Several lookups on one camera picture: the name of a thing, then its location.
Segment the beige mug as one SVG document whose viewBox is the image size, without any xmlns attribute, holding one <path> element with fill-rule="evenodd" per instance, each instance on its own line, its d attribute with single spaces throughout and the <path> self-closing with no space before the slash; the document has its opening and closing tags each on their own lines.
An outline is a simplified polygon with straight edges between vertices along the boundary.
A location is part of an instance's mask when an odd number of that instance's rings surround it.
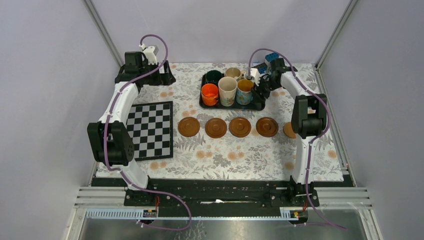
<svg viewBox="0 0 424 240">
<path fill-rule="evenodd" d="M 234 78 L 236 81 L 239 81 L 244 78 L 246 70 L 240 70 L 237 67 L 230 67 L 224 72 L 225 77 Z"/>
</svg>

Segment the tall cream floral mug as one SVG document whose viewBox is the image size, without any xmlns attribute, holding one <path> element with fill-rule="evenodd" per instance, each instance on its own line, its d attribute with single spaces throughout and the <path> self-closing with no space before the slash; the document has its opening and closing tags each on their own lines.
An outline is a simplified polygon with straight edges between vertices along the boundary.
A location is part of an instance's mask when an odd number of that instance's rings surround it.
<svg viewBox="0 0 424 240">
<path fill-rule="evenodd" d="M 219 100 L 222 106 L 230 107 L 234 104 L 238 82 L 232 77 L 222 77 L 218 82 Z"/>
</svg>

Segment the brown wooden coaster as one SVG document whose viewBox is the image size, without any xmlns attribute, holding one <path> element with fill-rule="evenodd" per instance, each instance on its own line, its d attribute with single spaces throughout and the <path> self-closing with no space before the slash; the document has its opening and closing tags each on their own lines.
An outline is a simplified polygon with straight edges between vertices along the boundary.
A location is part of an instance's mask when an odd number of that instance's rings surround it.
<svg viewBox="0 0 424 240">
<path fill-rule="evenodd" d="M 260 118 L 255 125 L 256 131 L 263 137 L 273 137 L 279 131 L 278 123 L 271 117 Z"/>
<path fill-rule="evenodd" d="M 193 137 L 200 130 L 200 123 L 194 117 L 185 117 L 178 123 L 178 132 L 184 137 Z"/>
<path fill-rule="evenodd" d="M 229 123 L 230 133 L 238 138 L 244 138 L 251 132 L 251 123 L 244 117 L 235 117 Z"/>
<path fill-rule="evenodd" d="M 221 118 L 211 118 L 205 124 L 206 134 L 213 139 L 223 137 L 227 132 L 227 124 Z"/>
</svg>

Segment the blue mug yellow inside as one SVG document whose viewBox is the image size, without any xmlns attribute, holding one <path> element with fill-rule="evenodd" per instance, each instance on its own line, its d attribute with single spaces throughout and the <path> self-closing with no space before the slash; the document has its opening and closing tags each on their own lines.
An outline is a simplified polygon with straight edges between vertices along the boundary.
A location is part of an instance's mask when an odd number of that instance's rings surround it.
<svg viewBox="0 0 424 240">
<path fill-rule="evenodd" d="M 241 79 L 237 82 L 235 100 L 238 104 L 245 106 L 253 100 L 252 88 L 254 83 L 249 79 Z"/>
</svg>

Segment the black serving tray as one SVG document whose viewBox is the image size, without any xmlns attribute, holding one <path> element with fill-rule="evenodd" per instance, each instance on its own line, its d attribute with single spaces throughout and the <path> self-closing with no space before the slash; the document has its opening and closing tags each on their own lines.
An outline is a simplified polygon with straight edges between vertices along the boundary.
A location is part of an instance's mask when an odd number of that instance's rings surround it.
<svg viewBox="0 0 424 240">
<path fill-rule="evenodd" d="M 254 93 L 254 82 L 247 79 L 240 80 L 235 89 L 232 104 L 223 105 L 224 98 L 219 91 L 219 80 L 223 77 L 224 74 L 217 70 L 211 70 L 202 76 L 199 95 L 199 105 L 202 108 L 244 111 L 262 111 L 265 108 L 266 104 Z"/>
</svg>

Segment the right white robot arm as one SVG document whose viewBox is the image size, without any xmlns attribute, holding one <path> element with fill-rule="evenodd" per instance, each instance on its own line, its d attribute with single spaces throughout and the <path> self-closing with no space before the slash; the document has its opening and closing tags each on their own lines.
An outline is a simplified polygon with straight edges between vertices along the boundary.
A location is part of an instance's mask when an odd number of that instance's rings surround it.
<svg viewBox="0 0 424 240">
<path fill-rule="evenodd" d="M 253 98 L 264 102 L 270 92 L 284 88 L 294 99 L 291 127 L 296 136 L 296 162 L 283 196 L 293 206 L 301 205 L 314 191 L 313 157 L 317 140 L 329 130 L 327 96 L 313 92 L 283 58 L 269 64 L 271 74 L 260 75 L 249 68 L 245 76 L 252 80 Z"/>
</svg>

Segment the blue lego brick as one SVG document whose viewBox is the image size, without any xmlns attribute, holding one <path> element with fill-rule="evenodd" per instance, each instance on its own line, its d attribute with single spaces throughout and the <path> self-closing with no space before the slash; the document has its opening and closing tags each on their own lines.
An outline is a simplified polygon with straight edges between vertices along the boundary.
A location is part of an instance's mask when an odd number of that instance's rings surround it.
<svg viewBox="0 0 424 240">
<path fill-rule="evenodd" d="M 278 53 L 272 52 L 264 57 L 264 62 L 268 65 L 271 61 L 278 59 L 279 57 L 280 55 Z"/>
</svg>

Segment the light wooden coaster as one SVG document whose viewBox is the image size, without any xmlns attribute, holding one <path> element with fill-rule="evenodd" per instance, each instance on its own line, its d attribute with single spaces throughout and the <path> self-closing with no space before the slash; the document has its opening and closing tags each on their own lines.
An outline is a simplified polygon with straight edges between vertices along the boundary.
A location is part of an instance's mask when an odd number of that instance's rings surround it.
<svg viewBox="0 0 424 240">
<path fill-rule="evenodd" d="M 291 122 L 287 122 L 287 123 L 284 124 L 284 126 L 283 126 L 283 132 L 290 139 L 295 139 L 296 138 L 296 133 L 294 132 L 294 130 L 292 128 L 292 123 Z"/>
</svg>

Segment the orange mug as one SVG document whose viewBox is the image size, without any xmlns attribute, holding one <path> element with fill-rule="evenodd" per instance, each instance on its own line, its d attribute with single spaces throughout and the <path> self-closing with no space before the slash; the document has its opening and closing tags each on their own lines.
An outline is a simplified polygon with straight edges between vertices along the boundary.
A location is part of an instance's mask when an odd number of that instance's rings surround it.
<svg viewBox="0 0 424 240">
<path fill-rule="evenodd" d="M 201 99 L 206 106 L 215 106 L 219 100 L 219 89 L 215 84 L 206 83 L 201 87 Z"/>
</svg>

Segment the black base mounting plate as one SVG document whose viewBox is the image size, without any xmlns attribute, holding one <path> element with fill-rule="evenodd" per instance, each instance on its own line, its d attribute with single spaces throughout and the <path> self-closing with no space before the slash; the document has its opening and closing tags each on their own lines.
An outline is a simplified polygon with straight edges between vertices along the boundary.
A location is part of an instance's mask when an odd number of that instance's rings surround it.
<svg viewBox="0 0 424 240">
<path fill-rule="evenodd" d="M 305 196 L 288 198 L 287 180 L 151 179 L 148 189 L 129 190 L 123 179 L 94 178 L 94 187 L 123 187 L 124 206 L 157 207 L 159 217 L 275 217 L 279 207 L 302 209 Z"/>
</svg>

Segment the aluminium frame rail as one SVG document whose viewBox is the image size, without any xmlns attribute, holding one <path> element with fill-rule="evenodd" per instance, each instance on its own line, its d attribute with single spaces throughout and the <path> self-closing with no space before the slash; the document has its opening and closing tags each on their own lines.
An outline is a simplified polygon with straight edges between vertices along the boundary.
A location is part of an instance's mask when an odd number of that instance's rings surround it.
<svg viewBox="0 0 424 240">
<path fill-rule="evenodd" d="M 320 208 L 371 210 L 368 191 L 364 187 L 317 187 Z M 75 207 L 80 208 L 124 208 L 126 194 L 123 187 L 81 187 L 77 193 Z"/>
</svg>

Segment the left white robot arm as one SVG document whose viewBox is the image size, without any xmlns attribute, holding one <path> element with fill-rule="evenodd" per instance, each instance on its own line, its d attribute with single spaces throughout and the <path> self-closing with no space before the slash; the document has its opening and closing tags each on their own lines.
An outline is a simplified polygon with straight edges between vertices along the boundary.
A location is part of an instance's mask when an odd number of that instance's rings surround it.
<svg viewBox="0 0 424 240">
<path fill-rule="evenodd" d="M 110 172 L 119 173 L 144 206 L 154 202 L 156 191 L 150 185 L 148 174 L 136 163 L 135 146 L 126 125 L 128 115 L 143 86 L 169 86 L 176 82 L 167 59 L 161 63 L 150 63 L 150 60 L 142 51 L 124 54 L 124 65 L 115 77 L 114 92 L 105 113 L 87 126 L 94 160 L 104 164 Z"/>
</svg>

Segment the dark green mug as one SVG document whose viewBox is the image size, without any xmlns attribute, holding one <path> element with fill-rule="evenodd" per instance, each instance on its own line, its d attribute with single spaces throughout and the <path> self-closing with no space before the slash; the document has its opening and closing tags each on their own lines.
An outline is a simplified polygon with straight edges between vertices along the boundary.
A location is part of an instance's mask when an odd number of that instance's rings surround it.
<svg viewBox="0 0 424 240">
<path fill-rule="evenodd" d="M 217 85 L 223 74 L 218 70 L 210 70 L 205 74 L 205 83 Z"/>
</svg>

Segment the black white chessboard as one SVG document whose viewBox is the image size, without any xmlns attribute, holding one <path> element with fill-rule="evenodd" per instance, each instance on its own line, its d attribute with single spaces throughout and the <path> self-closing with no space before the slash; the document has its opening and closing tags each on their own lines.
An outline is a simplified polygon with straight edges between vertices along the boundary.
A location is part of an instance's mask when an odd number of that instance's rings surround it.
<svg viewBox="0 0 424 240">
<path fill-rule="evenodd" d="M 173 157 L 172 101 L 132 105 L 126 129 L 132 138 L 136 161 Z"/>
</svg>

